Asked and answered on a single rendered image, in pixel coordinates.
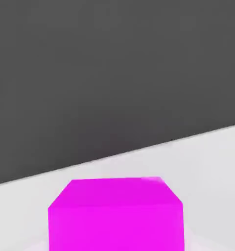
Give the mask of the small magenta cube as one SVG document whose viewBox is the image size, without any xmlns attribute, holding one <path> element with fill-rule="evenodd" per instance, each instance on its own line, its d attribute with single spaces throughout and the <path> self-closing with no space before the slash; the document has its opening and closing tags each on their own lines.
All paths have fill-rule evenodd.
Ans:
<svg viewBox="0 0 235 251">
<path fill-rule="evenodd" d="M 159 177 L 72 180 L 48 208 L 49 251 L 185 251 L 183 204 Z"/>
</svg>

